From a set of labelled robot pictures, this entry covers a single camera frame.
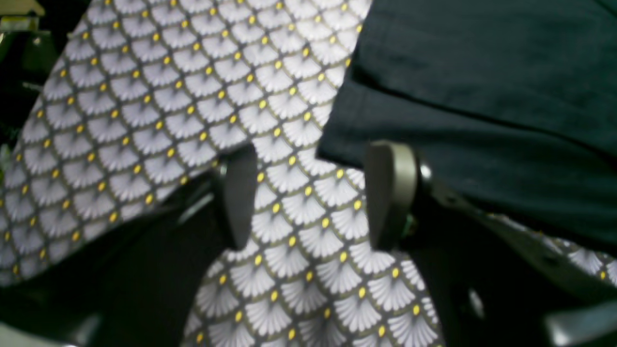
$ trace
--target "patterned seat fabric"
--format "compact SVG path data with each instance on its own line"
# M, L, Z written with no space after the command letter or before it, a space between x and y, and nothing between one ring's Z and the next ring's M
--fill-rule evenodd
M369 249L362 173L315 159L369 6L94 0L6 173L0 283L58 263L252 141L252 239L205 274L184 343L442 345L413 262ZM546 242L617 283L617 262Z

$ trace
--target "fan pattern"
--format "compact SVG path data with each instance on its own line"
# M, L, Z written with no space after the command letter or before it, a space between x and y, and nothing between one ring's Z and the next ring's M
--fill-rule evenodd
M369 6L94 0L6 172L0 284L58 263L252 141L251 240L205 274L183 344L443 345L413 261L368 245L363 174L315 159ZM617 262L543 239L617 284Z

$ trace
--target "dark green fabric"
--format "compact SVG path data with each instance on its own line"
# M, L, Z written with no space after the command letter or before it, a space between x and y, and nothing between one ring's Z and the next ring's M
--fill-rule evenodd
M376 0L318 148L403 141L493 211L617 245L617 18L594 1Z

